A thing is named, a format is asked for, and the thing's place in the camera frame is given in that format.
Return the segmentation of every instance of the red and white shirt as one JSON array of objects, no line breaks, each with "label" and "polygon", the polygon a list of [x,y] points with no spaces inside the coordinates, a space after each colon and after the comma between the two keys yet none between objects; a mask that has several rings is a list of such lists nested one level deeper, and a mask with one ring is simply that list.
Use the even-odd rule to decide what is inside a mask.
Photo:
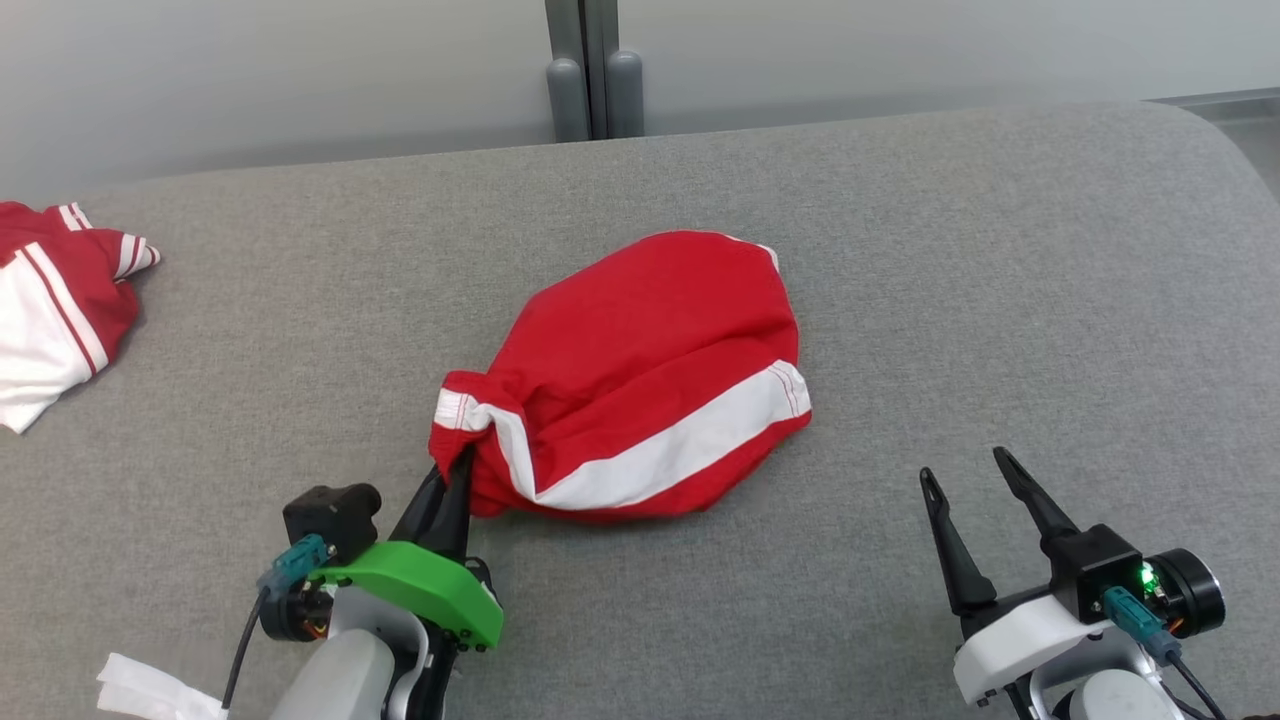
[{"label": "red and white shirt", "polygon": [[677,231],[539,292],[489,372],[445,377],[428,450],[476,446],[476,515],[705,510],[812,418],[777,263]]},{"label": "red and white shirt", "polygon": [[20,433],[115,360],[138,301],[125,278],[160,261],[146,238],[77,204],[0,202],[0,425]]}]

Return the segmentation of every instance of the gray fabric surface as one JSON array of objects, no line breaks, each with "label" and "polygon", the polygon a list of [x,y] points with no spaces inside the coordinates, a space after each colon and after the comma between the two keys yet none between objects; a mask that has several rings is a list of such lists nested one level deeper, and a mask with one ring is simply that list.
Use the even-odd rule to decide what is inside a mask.
[{"label": "gray fabric surface", "polygon": [[[120,363],[0,437],[5,716],[95,716],[116,651],[220,693],[280,506],[372,480],[394,521],[444,373],[534,291],[673,227],[773,246],[810,428],[710,512],[509,515],[474,550],[503,646],[453,719],[960,717],[916,484],[1001,591],[1047,579],[991,446],[1082,524],[1229,594],[1188,661],[1280,710],[1280,208],[1157,105],[977,110],[155,181],[81,199],[151,238]],[[255,639],[238,717],[308,648]],[[987,717],[1010,716],[1004,701]]]}]

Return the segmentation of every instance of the gray floor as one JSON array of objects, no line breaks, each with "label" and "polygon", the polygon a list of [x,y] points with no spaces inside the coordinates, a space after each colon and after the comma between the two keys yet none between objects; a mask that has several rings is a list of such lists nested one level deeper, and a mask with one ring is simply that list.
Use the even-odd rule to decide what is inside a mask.
[{"label": "gray floor", "polygon": [[1213,102],[1187,109],[1226,133],[1280,200],[1280,99]]}]

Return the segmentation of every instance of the white wall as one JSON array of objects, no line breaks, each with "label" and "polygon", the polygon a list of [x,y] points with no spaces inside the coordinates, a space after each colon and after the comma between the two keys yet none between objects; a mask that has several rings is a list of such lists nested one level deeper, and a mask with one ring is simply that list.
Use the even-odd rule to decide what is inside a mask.
[{"label": "white wall", "polygon": [[3,0],[0,200],[553,140],[536,0]]},{"label": "white wall", "polygon": [[649,135],[1280,86],[1276,0],[618,0]]}]

